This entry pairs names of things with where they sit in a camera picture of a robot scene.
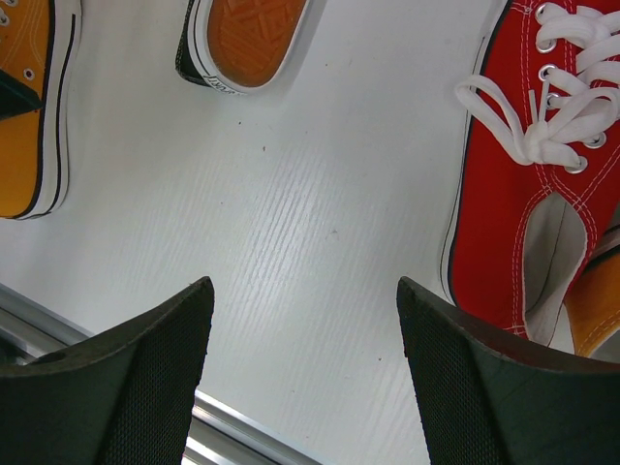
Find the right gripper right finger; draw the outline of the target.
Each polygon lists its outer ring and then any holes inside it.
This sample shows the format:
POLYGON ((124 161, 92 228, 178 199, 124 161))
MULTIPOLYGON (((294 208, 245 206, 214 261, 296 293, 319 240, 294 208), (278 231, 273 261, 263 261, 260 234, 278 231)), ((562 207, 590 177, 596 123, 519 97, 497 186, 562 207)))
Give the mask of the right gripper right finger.
POLYGON ((396 302, 431 463, 618 463, 618 364, 515 336, 408 277, 396 302))

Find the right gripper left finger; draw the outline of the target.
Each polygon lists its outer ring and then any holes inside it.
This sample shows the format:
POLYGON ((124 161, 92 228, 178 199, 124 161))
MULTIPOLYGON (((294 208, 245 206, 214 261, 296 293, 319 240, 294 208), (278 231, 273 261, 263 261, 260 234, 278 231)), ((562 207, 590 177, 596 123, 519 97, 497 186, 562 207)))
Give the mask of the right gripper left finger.
POLYGON ((180 463, 213 310, 203 277, 83 342, 2 364, 2 463, 180 463))

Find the black sneaker orange sole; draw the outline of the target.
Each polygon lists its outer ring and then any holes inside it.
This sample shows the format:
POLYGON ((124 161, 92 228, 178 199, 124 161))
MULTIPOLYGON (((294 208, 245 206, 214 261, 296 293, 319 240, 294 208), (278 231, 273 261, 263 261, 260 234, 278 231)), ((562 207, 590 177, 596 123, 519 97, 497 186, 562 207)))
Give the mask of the black sneaker orange sole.
POLYGON ((286 70, 311 8, 310 1, 190 1, 175 69, 226 95, 256 93, 286 70))

